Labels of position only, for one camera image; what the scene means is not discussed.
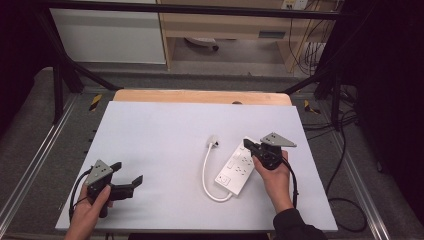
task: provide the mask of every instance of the sleeve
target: sleeve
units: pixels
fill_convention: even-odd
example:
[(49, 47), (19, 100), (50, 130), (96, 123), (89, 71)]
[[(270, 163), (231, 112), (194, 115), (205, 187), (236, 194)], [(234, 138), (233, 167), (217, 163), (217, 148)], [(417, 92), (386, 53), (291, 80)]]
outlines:
[(306, 225), (297, 209), (282, 211), (274, 218), (276, 239), (278, 240), (321, 240), (325, 234), (312, 225)]

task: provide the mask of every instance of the hand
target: hand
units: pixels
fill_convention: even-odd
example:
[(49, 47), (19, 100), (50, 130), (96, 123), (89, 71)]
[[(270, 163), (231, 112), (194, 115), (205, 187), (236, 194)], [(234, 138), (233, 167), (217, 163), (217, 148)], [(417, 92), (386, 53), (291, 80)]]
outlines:
[[(287, 151), (282, 150), (283, 157), (288, 160)], [(289, 194), (290, 171), (284, 164), (280, 164), (278, 168), (270, 171), (264, 168), (261, 162), (253, 156), (253, 163), (256, 171), (264, 180), (265, 189), (271, 198), (277, 213), (293, 208), (293, 203)]]
[(90, 237), (99, 219), (100, 210), (109, 198), (110, 191), (110, 186), (106, 185), (96, 198), (96, 201), (91, 204), (87, 198), (87, 186), (83, 184), (78, 201), (81, 199), (84, 200), (81, 200), (75, 207), (75, 212), (65, 240), (84, 240)]

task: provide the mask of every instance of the white wall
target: white wall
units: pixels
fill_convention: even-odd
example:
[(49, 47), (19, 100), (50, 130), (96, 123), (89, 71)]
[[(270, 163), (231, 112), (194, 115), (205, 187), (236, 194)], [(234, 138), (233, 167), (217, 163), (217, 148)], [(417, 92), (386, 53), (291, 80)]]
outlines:
[(66, 52), (75, 61), (165, 64), (157, 13), (66, 9), (51, 12)]

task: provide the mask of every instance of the gray carpet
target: gray carpet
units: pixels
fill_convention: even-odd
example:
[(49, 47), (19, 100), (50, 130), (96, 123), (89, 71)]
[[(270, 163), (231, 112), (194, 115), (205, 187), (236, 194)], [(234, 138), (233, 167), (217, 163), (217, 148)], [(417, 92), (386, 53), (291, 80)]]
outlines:
[[(174, 89), (206, 89), (206, 90), (256, 90), (275, 91), (290, 85), (290, 79), (281, 83), (274, 78), (264, 78), (260, 84), (258, 79), (246, 77), (219, 78), (199, 76), (181, 76), (178, 81), (175, 78), (148, 76), (140, 79), (138, 75), (113, 75), (105, 74), (104, 77), (117, 84), (133, 88), (174, 88)], [(3, 205), (11, 194), (16, 182), (29, 164), (37, 147), (51, 126), (53, 99), (48, 89), (51, 87), (51, 75), (39, 74), (36, 86), (27, 103), (23, 106), (14, 125), (2, 137), (1, 151), (1, 204)], [(90, 141), (95, 137), (93, 130), (97, 129), (106, 104), (113, 98), (113, 92), (103, 94), (103, 97), (94, 112), (88, 111), (95, 93), (84, 93), (78, 97), (77, 103), (60, 133), (54, 147), (35, 179), (30, 191), (19, 208), (15, 218), (10, 224), (7, 234), (32, 233), (63, 235), (54, 229), (59, 217), (59, 207), (65, 202), (76, 175), (85, 158), (85, 151), (89, 150)], [(313, 99), (309, 99), (311, 106), (318, 107)], [(322, 114), (304, 111), (304, 99), (293, 97), (293, 104), (298, 107), (302, 123), (324, 123)], [(318, 135), (320, 132), (308, 132), (307, 137)], [(417, 222), (414, 214), (403, 200), (393, 179), (376, 170), (376, 163), (372, 152), (368, 149), (366, 140), (361, 134), (360, 126), (350, 125), (346, 127), (347, 146), (354, 156), (362, 177), (375, 201), (375, 204), (383, 218), (384, 223), (392, 239), (424, 239), (422, 226)], [(335, 166), (339, 160), (339, 153), (334, 146), (334, 140), (330, 134), (324, 134), (309, 141), (312, 154), (316, 161), (318, 172), (324, 186), (329, 181)], [(330, 190), (331, 197), (344, 197), (356, 201), (346, 173), (341, 168)], [(357, 228), (362, 224), (362, 218), (358, 211), (351, 205), (343, 203), (332, 204), (336, 220), (351, 228)], [(373, 239), (373, 235), (367, 228), (361, 233), (351, 233), (340, 229), (335, 233), (327, 233), (331, 239)]]

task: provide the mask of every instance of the yellow and black tape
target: yellow and black tape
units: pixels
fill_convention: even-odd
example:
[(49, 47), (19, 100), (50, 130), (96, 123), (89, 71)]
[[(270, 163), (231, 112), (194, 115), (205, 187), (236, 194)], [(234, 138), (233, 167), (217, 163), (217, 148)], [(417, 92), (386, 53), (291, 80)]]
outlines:
[(90, 105), (90, 108), (88, 109), (88, 111), (94, 112), (96, 110), (96, 107), (99, 104), (101, 98), (102, 98), (102, 94), (97, 94), (93, 98), (93, 101), (91, 102), (91, 105)]
[(309, 101), (305, 100), (305, 112), (313, 112), (315, 114), (321, 114), (321, 111), (318, 109), (313, 109), (309, 106)]

